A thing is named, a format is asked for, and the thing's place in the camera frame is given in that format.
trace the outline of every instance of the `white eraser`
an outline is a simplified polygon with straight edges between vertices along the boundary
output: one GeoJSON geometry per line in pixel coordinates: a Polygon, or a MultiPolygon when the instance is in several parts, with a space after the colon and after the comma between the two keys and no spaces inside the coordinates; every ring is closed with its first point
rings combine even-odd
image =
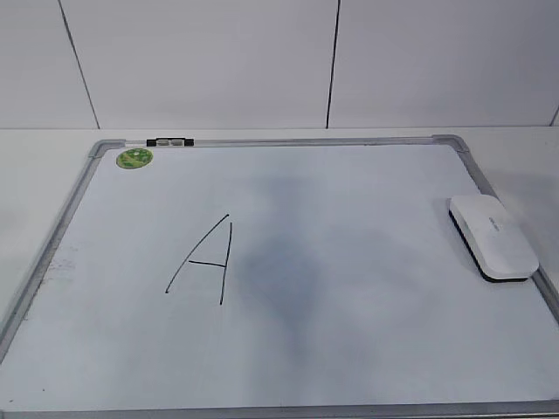
{"type": "Polygon", "coordinates": [[[454,196],[450,214],[485,279],[521,281],[538,269],[532,246],[497,198],[454,196]]]}

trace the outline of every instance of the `white table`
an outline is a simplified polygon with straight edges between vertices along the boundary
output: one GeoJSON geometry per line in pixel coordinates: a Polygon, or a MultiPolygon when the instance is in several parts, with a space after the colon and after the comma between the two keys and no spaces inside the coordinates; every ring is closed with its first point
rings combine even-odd
{"type": "Polygon", "coordinates": [[[279,139],[460,135],[500,199],[521,222],[559,286],[559,127],[306,130],[1,130],[0,319],[10,310],[57,214],[101,139],[157,136],[279,139]]]}

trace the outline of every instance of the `white wall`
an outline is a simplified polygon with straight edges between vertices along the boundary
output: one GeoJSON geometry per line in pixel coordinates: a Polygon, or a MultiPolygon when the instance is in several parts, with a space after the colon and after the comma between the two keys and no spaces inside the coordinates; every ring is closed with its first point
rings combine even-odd
{"type": "MultiPolygon", "coordinates": [[[[103,128],[326,126],[337,0],[63,5],[103,128]]],[[[558,38],[559,0],[342,0],[329,126],[547,126],[558,38]]],[[[95,127],[57,0],[0,1],[0,57],[0,128],[95,127]]]]}
{"type": "Polygon", "coordinates": [[[103,128],[324,127],[335,0],[65,0],[103,128]]]}
{"type": "Polygon", "coordinates": [[[93,128],[56,0],[0,2],[0,128],[93,128]]]}
{"type": "Polygon", "coordinates": [[[548,125],[557,0],[342,0],[331,127],[548,125]]]}

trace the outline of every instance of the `green magnet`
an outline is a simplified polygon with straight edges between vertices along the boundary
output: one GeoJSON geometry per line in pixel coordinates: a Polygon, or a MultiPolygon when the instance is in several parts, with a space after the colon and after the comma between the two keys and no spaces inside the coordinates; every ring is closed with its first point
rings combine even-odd
{"type": "Polygon", "coordinates": [[[132,148],[120,153],[116,158],[116,164],[120,168],[143,168],[153,158],[153,153],[145,148],[132,148]]]}

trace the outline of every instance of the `black marker writing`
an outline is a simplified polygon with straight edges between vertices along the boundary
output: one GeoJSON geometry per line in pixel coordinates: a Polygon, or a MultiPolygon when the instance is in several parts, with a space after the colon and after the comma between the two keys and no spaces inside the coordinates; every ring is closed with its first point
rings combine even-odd
{"type": "Polygon", "coordinates": [[[231,252],[232,237],[233,237],[233,223],[229,223],[229,244],[227,244],[227,256],[225,257],[224,277],[221,281],[221,298],[219,299],[220,306],[224,303],[225,274],[227,273],[227,264],[229,263],[229,253],[231,252]]]}
{"type": "Polygon", "coordinates": [[[209,264],[211,266],[221,266],[222,268],[225,268],[224,264],[213,264],[212,262],[200,262],[198,260],[189,260],[190,264],[209,264]]]}
{"type": "Polygon", "coordinates": [[[169,284],[167,285],[167,288],[165,288],[165,293],[168,294],[169,293],[169,288],[173,285],[173,282],[175,281],[176,276],[178,275],[178,272],[183,268],[184,264],[186,264],[186,261],[189,260],[189,257],[192,256],[192,253],[194,253],[194,251],[198,248],[198,246],[200,244],[202,244],[202,242],[211,234],[212,231],[214,231],[219,224],[221,224],[225,218],[227,218],[229,216],[229,214],[225,214],[225,216],[219,220],[216,225],[214,225],[210,231],[208,231],[204,237],[202,237],[200,239],[200,241],[198,243],[196,243],[196,245],[192,248],[192,250],[190,251],[190,253],[188,255],[186,255],[186,258],[184,258],[183,262],[180,264],[180,266],[178,267],[178,269],[175,272],[175,275],[173,275],[173,278],[171,278],[171,280],[169,281],[169,284]]]}

